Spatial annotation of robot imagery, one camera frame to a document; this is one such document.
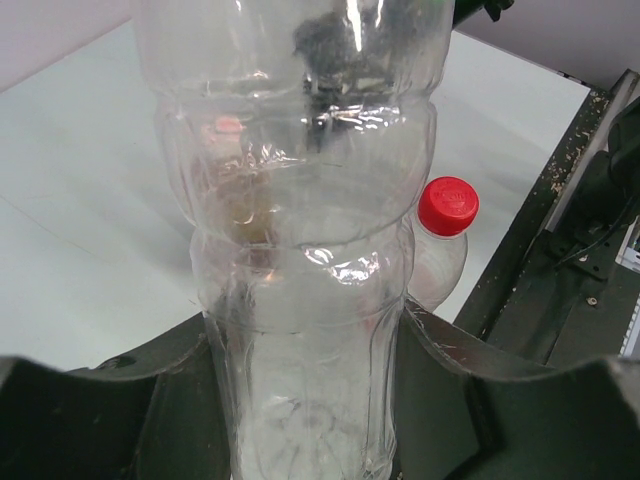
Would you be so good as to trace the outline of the clear red-label water bottle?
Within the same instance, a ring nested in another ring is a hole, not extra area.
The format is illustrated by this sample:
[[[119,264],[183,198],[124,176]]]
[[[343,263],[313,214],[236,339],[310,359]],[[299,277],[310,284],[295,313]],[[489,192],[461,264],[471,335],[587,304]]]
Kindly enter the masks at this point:
[[[445,302],[457,286],[467,259],[467,230],[454,237],[427,231],[417,218],[420,198],[407,212],[414,234],[414,267],[408,284],[409,297],[429,313]]]

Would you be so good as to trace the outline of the clear plastic bottle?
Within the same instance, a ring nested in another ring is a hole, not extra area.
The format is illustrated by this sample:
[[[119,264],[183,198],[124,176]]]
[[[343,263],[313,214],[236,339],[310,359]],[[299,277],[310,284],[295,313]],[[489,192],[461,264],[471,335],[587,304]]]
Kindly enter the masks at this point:
[[[386,479],[407,212],[429,173],[450,1],[135,1],[236,479]],[[204,230],[201,128],[230,115],[270,174],[274,267]]]

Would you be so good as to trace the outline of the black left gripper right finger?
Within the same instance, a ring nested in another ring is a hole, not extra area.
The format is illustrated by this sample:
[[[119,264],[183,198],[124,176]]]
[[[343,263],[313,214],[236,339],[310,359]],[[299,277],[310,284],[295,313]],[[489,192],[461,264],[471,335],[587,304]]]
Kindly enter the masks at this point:
[[[635,479],[639,364],[542,366],[407,301],[395,423],[407,479]]]

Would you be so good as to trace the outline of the red bottle cap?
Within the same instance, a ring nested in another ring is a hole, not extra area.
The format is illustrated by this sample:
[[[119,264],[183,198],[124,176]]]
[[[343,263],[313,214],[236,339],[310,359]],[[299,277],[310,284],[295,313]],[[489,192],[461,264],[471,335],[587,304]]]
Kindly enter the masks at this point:
[[[479,207],[479,196],[469,183],[444,176],[426,185],[418,202],[417,218],[427,231],[454,237],[473,223]]]

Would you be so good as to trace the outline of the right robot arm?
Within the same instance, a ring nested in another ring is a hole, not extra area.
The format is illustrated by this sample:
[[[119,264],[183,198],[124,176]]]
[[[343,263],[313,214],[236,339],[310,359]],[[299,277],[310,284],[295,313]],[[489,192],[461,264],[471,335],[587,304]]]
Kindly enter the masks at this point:
[[[493,22],[497,22],[502,13],[510,9],[514,3],[514,0],[455,0],[453,28],[458,28],[463,22],[481,11],[485,11]]]

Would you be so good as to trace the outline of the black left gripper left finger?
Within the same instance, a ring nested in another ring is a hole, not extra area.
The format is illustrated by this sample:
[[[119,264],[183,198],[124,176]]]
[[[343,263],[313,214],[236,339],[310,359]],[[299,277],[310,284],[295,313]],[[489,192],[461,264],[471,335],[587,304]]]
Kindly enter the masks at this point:
[[[1,359],[4,479],[227,479],[201,315],[94,369]]]

